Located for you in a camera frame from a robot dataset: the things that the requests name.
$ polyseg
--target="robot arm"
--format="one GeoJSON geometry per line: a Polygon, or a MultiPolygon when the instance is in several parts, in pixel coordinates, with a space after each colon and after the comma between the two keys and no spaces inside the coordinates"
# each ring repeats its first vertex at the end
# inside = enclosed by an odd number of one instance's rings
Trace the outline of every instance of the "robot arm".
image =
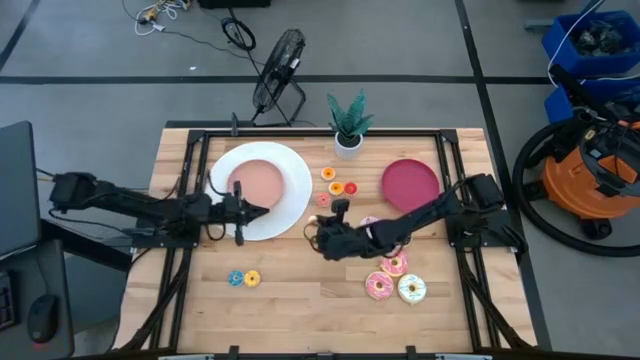
{"type": "Polygon", "coordinates": [[[157,199],[110,182],[97,180],[88,173],[55,175],[49,200],[54,210],[84,210],[91,207],[143,219],[170,237],[181,237],[202,225],[235,224],[236,243],[242,245],[241,227],[269,212],[242,198],[240,182],[234,192],[224,193],[222,201],[211,204],[206,194],[190,194],[175,199],[157,199]]]}
{"type": "Polygon", "coordinates": [[[344,213],[349,209],[349,201],[336,200],[331,205],[335,216],[312,217],[310,225],[317,225],[318,230],[308,240],[314,250],[327,260],[385,256],[397,246],[406,244],[411,233],[440,219],[459,214],[470,215],[467,218],[471,219],[481,218],[500,210],[503,205],[502,193],[493,176],[484,174],[459,182],[435,200],[398,219],[380,220],[355,229],[343,221],[344,213]],[[458,199],[456,191],[460,188],[465,188],[473,195],[473,203],[464,203],[458,199]]]}

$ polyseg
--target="computer mouse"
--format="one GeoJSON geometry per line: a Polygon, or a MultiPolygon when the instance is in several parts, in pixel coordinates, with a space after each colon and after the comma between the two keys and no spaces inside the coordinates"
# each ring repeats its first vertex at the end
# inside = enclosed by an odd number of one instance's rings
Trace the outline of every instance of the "computer mouse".
{"type": "Polygon", "coordinates": [[[42,295],[29,309],[27,331],[35,343],[46,343],[58,329],[58,299],[54,295],[42,295]]]}

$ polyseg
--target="electric fan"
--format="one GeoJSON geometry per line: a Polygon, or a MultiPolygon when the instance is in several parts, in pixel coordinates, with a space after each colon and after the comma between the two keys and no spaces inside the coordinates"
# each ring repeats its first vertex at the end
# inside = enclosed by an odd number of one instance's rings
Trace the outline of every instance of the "electric fan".
{"type": "Polygon", "coordinates": [[[300,94],[301,99],[291,118],[287,119],[285,117],[285,125],[295,121],[306,100],[304,91],[292,79],[293,73],[300,64],[300,55],[304,46],[305,39],[302,32],[298,29],[289,29],[282,34],[273,51],[271,51],[271,55],[269,55],[269,59],[267,59],[260,74],[261,79],[253,92],[253,106],[256,107],[256,113],[251,118],[251,123],[254,126],[257,126],[255,120],[258,115],[271,110],[274,105],[277,106],[278,98],[280,98],[289,83],[300,94]]]}

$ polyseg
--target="vacuum hose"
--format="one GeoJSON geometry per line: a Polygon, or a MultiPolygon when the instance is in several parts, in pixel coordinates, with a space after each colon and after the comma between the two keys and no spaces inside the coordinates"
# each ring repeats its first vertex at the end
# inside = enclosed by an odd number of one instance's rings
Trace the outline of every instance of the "vacuum hose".
{"type": "Polygon", "coordinates": [[[558,131],[564,124],[562,122],[553,123],[547,125],[542,128],[540,131],[535,133],[529,141],[527,141],[522,149],[520,150],[520,154],[518,154],[518,158],[516,159],[516,163],[513,166],[513,186],[515,188],[516,193],[516,201],[520,206],[520,210],[522,213],[535,225],[538,229],[540,229],[545,234],[549,235],[553,239],[559,241],[560,243],[578,251],[582,251],[588,254],[597,255],[597,256],[606,256],[606,257],[633,257],[640,255],[640,245],[634,246],[603,246],[603,245],[595,245],[583,240],[580,240],[576,237],[573,237],[563,231],[560,231],[555,226],[551,225],[545,219],[543,219],[540,214],[531,206],[531,203],[527,199],[527,196],[524,191],[524,170],[525,164],[527,160],[531,156],[531,154],[536,150],[538,145],[540,145],[544,140],[553,135],[556,131],[558,131]]]}

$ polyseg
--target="orange vacuum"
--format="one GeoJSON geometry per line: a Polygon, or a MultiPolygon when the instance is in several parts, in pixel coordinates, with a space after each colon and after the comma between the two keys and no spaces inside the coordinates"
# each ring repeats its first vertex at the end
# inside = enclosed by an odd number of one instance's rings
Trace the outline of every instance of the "orange vacuum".
{"type": "Polygon", "coordinates": [[[551,74],[598,116],[580,110],[527,141],[513,169],[518,205],[536,227],[569,247],[600,256],[638,256],[640,245],[614,247],[584,241],[551,225],[531,206],[532,201],[548,199],[575,214],[589,240],[606,238],[612,232],[609,219],[640,207],[640,119],[618,119],[560,66],[553,66],[551,74]],[[540,178],[525,183],[525,170],[540,163],[540,178]]]}

